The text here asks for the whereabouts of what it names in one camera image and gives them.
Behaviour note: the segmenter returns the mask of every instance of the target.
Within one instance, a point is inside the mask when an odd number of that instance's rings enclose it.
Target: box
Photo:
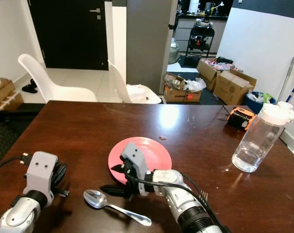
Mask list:
[[[199,71],[200,78],[206,83],[206,88],[213,91],[216,85],[217,76],[221,73],[205,63],[206,60],[210,62],[217,62],[217,58],[201,58],[196,69]]]
[[[16,110],[23,103],[20,92],[11,80],[0,78],[0,82],[0,111]]]
[[[245,94],[253,90],[257,80],[236,70],[223,71],[217,77],[214,94],[227,105],[242,105]]]
[[[184,91],[183,87],[186,85],[185,79],[171,73],[168,73],[168,74],[180,80],[180,88],[179,89],[170,88],[168,87],[167,84],[165,84],[164,94],[163,94],[165,101],[167,102],[199,102],[200,101],[202,91],[198,91],[198,92]]]

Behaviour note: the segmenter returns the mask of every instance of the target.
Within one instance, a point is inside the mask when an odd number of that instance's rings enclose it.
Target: plastic water bottle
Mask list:
[[[245,172],[253,172],[258,168],[286,123],[294,119],[292,108],[286,102],[263,105],[232,157],[237,168]]]

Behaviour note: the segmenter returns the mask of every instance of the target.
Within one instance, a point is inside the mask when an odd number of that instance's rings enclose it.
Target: pink plate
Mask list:
[[[108,167],[112,175],[125,184],[127,182],[124,174],[111,170],[115,165],[122,164],[120,159],[121,152],[129,142],[133,142],[145,155],[147,167],[153,171],[154,169],[171,169],[172,160],[168,151],[159,142],[146,137],[130,137],[118,142],[109,153]]]

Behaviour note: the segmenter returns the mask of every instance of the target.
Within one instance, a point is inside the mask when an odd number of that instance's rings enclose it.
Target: bottle cap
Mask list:
[[[286,102],[278,102],[277,105],[264,103],[258,116],[274,125],[285,125],[294,119],[293,106]]]

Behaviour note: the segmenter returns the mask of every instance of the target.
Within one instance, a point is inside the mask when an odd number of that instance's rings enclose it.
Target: spoon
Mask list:
[[[144,215],[139,215],[137,213],[133,213],[131,211],[128,211],[128,210],[122,209],[118,206],[107,203],[106,196],[101,192],[98,192],[98,191],[92,190],[92,189],[88,189],[83,192],[83,197],[89,205],[91,205],[92,207],[94,207],[96,209],[101,209],[101,208],[107,206],[107,207],[113,208],[115,210],[118,210],[118,211],[124,213],[125,215],[133,218],[135,221],[139,222],[140,224],[143,224],[144,226],[151,225],[150,218],[148,218]]]

